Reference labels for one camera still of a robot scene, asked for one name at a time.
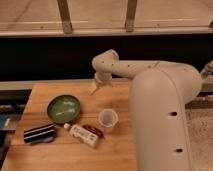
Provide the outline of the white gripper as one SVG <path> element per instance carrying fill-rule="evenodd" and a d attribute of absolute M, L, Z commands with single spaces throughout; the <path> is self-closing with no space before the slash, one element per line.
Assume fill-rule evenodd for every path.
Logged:
<path fill-rule="evenodd" d="M 95 73 L 94 77 L 95 82 L 91 83 L 89 88 L 89 94 L 93 95 L 95 92 L 99 90 L 99 87 L 103 87 L 111 84 L 112 75 L 109 73 Z"/>

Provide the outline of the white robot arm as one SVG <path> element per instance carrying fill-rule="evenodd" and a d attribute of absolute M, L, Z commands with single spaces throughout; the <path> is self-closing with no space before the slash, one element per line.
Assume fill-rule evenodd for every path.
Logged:
<path fill-rule="evenodd" d="M 202 78 L 189 64 L 121 60 L 107 50 L 92 60 L 97 89 L 114 75 L 131 80 L 129 105 L 138 171 L 193 171 L 185 105 Z"/>

